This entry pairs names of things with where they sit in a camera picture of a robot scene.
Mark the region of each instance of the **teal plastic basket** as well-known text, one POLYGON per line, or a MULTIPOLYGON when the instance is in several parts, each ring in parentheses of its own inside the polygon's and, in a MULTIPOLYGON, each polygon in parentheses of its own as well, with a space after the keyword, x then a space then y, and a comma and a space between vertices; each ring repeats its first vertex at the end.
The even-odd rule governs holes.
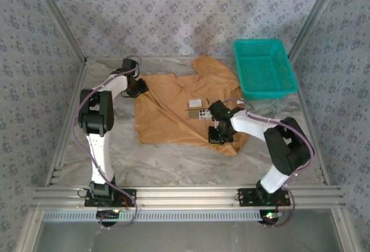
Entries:
POLYGON ((279 99, 298 91, 297 80, 280 40, 236 40, 234 52, 246 99, 279 99))

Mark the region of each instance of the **black mounting plate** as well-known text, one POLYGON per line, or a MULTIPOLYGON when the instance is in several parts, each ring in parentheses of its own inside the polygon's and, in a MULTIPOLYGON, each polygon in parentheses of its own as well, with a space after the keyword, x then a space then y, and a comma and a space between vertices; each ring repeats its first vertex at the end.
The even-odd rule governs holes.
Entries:
POLYGON ((255 188, 240 188, 235 196, 239 201, 240 207, 260 207, 260 206, 290 206, 289 193, 286 190, 278 189, 268 200, 264 203, 258 199, 255 188))
MULTIPOLYGON (((128 190, 122 189, 130 194, 136 200, 136 190, 130 188, 128 190)), ((85 207, 125 207, 125 200, 128 207, 134 207, 133 201, 129 197, 125 197, 122 193, 117 193, 117 199, 115 200, 104 200, 93 198, 89 191, 86 192, 85 207)))

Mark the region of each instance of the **enclosure wall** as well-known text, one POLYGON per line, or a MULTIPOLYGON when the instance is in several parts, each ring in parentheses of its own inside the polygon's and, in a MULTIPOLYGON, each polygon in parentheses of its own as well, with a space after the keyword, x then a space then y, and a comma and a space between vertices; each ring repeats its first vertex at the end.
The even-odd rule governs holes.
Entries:
POLYGON ((295 63, 332 183, 370 251, 370 0, 331 0, 295 63))
POLYGON ((41 0, 0 0, 0 251, 51 164, 81 62, 41 0))
POLYGON ((315 0, 56 0, 88 57, 234 55, 238 38, 287 50, 315 0))

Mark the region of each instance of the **floral wallpaper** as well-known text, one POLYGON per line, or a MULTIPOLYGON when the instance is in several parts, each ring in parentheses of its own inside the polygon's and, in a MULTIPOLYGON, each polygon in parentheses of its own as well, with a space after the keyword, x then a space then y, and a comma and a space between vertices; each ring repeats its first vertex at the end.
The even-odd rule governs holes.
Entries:
POLYGON ((323 158, 370 251, 370 0, 331 0, 295 69, 323 158))
POLYGON ((41 0, 0 0, 0 24, 0 251, 13 251, 81 63, 41 0))
POLYGON ((88 57, 232 56, 239 38, 287 50, 315 0, 56 0, 88 57))

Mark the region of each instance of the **brown cloth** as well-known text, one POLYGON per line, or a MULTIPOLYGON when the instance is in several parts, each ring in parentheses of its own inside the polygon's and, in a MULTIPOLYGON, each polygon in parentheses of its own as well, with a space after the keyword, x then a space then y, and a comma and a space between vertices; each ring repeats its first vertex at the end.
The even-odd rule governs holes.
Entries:
MULTIPOLYGON (((182 143, 212 147, 225 154, 236 155, 249 136, 236 133, 233 143, 211 145, 208 143, 208 126, 212 120, 188 117, 188 102, 202 99, 206 108, 217 100, 240 98, 238 79, 228 67, 218 60, 202 55, 192 61, 198 75, 142 76, 149 91, 135 98, 135 128, 141 143, 182 143)), ((234 108, 236 102, 228 102, 234 108)))

